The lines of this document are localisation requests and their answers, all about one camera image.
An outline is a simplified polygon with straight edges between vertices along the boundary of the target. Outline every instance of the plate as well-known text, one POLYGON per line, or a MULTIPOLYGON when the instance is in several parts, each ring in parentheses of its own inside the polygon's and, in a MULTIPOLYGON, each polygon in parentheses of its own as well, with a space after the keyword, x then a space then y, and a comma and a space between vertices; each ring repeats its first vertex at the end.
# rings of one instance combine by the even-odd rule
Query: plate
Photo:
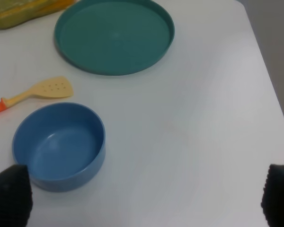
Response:
POLYGON ((76 67, 126 75, 159 61, 175 34, 168 12, 150 0, 81 0, 59 18, 60 53, 76 67))

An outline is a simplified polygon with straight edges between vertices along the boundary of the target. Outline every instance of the toy kitchen utensil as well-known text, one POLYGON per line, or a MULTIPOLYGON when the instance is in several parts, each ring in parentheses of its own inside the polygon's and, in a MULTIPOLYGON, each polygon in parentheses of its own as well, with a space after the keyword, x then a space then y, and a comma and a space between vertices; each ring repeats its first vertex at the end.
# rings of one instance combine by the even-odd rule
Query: toy kitchen utensil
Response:
POLYGON ((38 98, 65 98, 73 95, 70 82, 63 76, 50 78, 33 85, 29 90, 10 99, 1 98, 0 112, 31 96, 38 98))
POLYGON ((105 128, 86 106, 56 103, 30 114, 12 142, 16 163, 28 166, 31 181, 52 192, 81 187, 105 158, 105 128))
POLYGON ((59 18, 60 53, 88 72, 125 75, 159 61, 171 45, 174 23, 151 0, 82 0, 59 18))

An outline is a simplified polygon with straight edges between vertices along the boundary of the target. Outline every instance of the plastic bowl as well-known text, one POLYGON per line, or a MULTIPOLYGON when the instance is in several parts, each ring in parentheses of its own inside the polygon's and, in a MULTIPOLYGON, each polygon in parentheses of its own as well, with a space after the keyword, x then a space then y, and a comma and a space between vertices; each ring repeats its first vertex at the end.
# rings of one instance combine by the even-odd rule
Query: plastic bowl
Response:
POLYGON ((105 129, 99 116, 83 105, 48 105, 20 124, 12 150, 15 162, 28 166, 36 185, 65 192, 84 185, 101 168, 105 129))

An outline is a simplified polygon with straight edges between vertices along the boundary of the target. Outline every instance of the slotted spatula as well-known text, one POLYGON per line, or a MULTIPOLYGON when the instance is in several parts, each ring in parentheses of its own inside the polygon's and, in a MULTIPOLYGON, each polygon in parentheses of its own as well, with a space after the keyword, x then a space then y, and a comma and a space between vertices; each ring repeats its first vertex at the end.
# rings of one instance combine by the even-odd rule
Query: slotted spatula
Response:
POLYGON ((29 90, 10 99, 1 98, 0 112, 35 96, 37 98, 65 98, 73 95, 70 82, 63 76, 54 77, 33 85, 29 90))

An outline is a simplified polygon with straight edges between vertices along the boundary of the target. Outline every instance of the table surface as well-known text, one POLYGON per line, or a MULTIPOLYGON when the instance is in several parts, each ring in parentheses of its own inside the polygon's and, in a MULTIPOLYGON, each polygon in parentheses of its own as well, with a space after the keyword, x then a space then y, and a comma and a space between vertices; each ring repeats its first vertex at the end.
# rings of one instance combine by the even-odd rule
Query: table surface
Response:
MULTIPOLYGON (((85 186, 33 185, 29 227, 266 227, 267 170, 284 164, 284 118, 244 7, 234 0, 156 0, 176 36, 164 58, 129 76, 69 65, 55 50, 60 13, 0 31, 0 97, 64 75, 102 118, 106 159, 85 186)), ((0 171, 21 121, 52 103, 0 113, 0 171)))

